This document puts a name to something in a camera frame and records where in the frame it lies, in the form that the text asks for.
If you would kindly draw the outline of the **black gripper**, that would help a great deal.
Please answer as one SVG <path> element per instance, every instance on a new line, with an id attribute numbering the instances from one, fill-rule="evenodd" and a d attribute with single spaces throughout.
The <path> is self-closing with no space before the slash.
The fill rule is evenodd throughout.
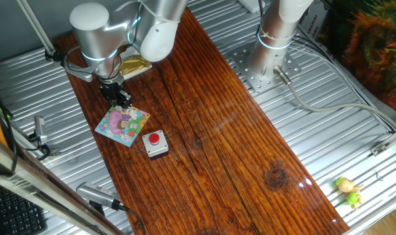
<path id="1" fill-rule="evenodd" d="M 124 90 L 124 84 L 122 82 L 113 82 L 111 84 L 101 83 L 99 91 L 113 107 L 120 110 L 131 109 L 131 94 Z"/>

